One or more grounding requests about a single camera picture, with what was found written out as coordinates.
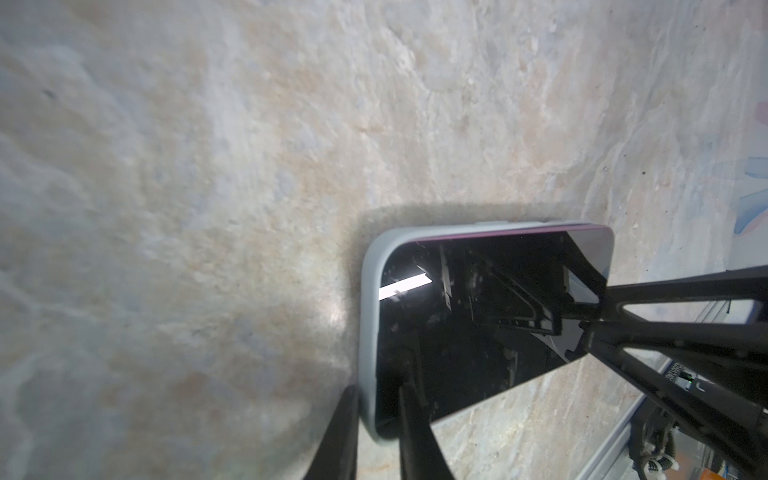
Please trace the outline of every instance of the stone countertop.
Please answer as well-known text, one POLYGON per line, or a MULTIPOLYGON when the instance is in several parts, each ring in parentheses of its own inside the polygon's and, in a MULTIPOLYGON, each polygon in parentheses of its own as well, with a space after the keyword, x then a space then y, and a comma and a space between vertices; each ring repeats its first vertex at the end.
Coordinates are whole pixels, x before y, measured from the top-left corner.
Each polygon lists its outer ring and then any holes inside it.
MULTIPOLYGON (((2 477, 300 477, 391 227, 722 270, 762 6, 3 2, 2 477)), ((585 358, 435 434, 456 478, 569 478, 636 395, 585 358)), ((361 430, 359 478, 397 465, 361 430)))

